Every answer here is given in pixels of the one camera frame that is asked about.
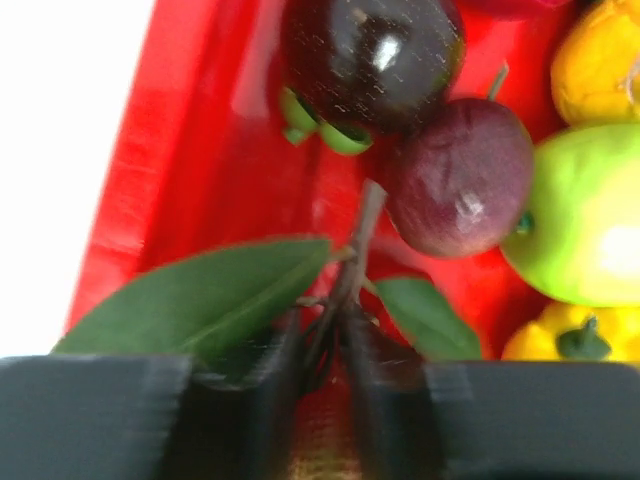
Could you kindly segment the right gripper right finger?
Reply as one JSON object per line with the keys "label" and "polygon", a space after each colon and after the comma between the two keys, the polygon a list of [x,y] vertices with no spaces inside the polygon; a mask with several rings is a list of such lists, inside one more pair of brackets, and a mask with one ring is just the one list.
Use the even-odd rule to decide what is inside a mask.
{"label": "right gripper right finger", "polygon": [[635,479],[639,372],[620,363],[427,362],[344,320],[367,479]]}

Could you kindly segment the lychee bunch with leaves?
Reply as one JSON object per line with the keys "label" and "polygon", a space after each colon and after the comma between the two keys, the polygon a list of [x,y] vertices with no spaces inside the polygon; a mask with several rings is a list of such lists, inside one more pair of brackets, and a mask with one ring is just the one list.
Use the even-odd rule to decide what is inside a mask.
{"label": "lychee bunch with leaves", "polygon": [[56,354],[179,354],[210,365],[291,308],[321,306],[305,331],[305,391],[333,360],[337,315],[357,304],[369,243],[387,198],[367,181],[349,244],[324,236],[234,245],[136,277],[96,305],[54,346]]}

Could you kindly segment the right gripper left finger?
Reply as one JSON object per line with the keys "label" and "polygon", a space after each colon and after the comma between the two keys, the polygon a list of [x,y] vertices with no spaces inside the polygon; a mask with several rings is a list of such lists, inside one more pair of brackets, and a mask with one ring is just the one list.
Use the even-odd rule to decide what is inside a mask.
{"label": "right gripper left finger", "polygon": [[182,356],[1,362],[5,479],[282,479],[299,385],[299,317],[211,368]]}

